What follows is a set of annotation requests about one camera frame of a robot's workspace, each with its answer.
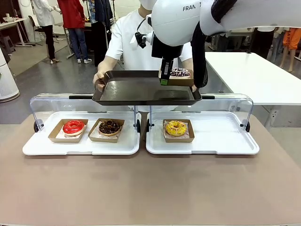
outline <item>hand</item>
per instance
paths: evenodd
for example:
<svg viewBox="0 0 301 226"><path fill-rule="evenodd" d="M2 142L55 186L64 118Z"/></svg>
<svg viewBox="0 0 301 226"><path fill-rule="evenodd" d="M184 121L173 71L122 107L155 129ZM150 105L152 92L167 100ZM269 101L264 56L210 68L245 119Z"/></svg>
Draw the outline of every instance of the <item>hand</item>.
<svg viewBox="0 0 301 226"><path fill-rule="evenodd" d="M98 71L95 75L94 75L94 78L93 78L93 84L95 84L95 82L97 81L97 80L103 80L104 79L104 73L102 72L102 71ZM97 88L99 89L99 90L103 90L103 88L105 87L105 85L104 84L98 84L97 85Z"/></svg>

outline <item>white cylindrical object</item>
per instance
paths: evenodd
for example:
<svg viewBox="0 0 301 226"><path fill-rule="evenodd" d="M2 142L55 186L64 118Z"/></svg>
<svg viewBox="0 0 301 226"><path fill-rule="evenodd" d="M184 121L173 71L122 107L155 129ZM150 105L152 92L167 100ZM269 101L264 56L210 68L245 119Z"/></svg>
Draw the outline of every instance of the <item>white cylindrical object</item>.
<svg viewBox="0 0 301 226"><path fill-rule="evenodd" d="M32 3L30 0L18 0L18 2L19 2L20 11L21 11L21 15L19 15L19 16L27 19L27 20L23 21L24 25L25 25L27 37L30 42L34 42L32 24L28 17L28 16L34 17L33 10L32 10Z"/></svg>
<svg viewBox="0 0 301 226"><path fill-rule="evenodd" d="M0 102L9 101L19 96L15 80L0 51Z"/></svg>

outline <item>cardboard box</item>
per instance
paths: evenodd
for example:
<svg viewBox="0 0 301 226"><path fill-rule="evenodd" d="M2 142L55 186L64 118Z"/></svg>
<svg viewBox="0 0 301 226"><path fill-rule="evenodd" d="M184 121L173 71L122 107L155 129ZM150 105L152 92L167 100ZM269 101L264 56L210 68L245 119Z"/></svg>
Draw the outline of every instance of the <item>cardboard box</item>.
<svg viewBox="0 0 301 226"><path fill-rule="evenodd" d="M184 139L178 139L176 137L175 138L167 138L164 136L166 143L191 143L193 141L194 132L193 132L193 128L192 128L192 124L191 124L190 120L188 120L188 119L164 119L163 120L163 133L164 133L164 131L166 131L165 126L164 126L166 121L181 121L181 122L187 123L188 124L187 130L189 132L189 138L184 138Z"/></svg>
<svg viewBox="0 0 301 226"><path fill-rule="evenodd" d="M80 134L80 136L78 138L65 138L65 139L56 138L57 134L61 131L63 125L72 120L81 120L85 124L84 130ZM59 121L56 127L49 134L48 138L54 143L79 143L87 129L87 124L88 124L88 119L62 119Z"/></svg>
<svg viewBox="0 0 301 226"><path fill-rule="evenodd" d="M116 135L114 135L114 136L112 136L112 137L107 137L107 136L104 136L104 135L100 135L99 138L92 137L91 134L96 129L96 127L98 126L99 122L106 121L106 120L115 120L115 121L119 122L119 124L120 124L119 133L116 134ZM90 140L95 141L95 142L117 143L118 142L118 138L120 136L120 133L122 131L123 125L124 125L124 120L123 119L98 119L96 121L96 123L94 124L94 126L92 127L92 129L90 130L90 132L88 134L88 137L90 138Z"/></svg>
<svg viewBox="0 0 301 226"><path fill-rule="evenodd" d="M193 80L193 71L188 70L190 72L190 79L178 78L178 79L169 79L167 85L168 86L189 86L192 87L194 85Z"/></svg>

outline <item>red jacket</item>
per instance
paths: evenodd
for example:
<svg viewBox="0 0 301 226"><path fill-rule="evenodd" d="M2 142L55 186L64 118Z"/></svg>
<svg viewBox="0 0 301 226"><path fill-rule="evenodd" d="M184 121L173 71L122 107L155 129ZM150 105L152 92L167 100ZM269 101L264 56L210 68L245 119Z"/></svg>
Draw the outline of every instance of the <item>red jacket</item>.
<svg viewBox="0 0 301 226"><path fill-rule="evenodd" d="M84 28L84 8L79 0L57 0L63 14L64 28Z"/></svg>

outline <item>sneaker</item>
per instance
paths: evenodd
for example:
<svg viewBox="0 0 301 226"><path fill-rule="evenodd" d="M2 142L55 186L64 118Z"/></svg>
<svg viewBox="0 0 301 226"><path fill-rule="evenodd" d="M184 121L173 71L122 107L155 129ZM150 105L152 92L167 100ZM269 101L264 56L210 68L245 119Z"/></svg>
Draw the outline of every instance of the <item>sneaker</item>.
<svg viewBox="0 0 301 226"><path fill-rule="evenodd" d="M88 58L87 60L84 60L84 63L85 63L85 64L89 64L91 61L92 61L92 59L89 59L89 58Z"/></svg>

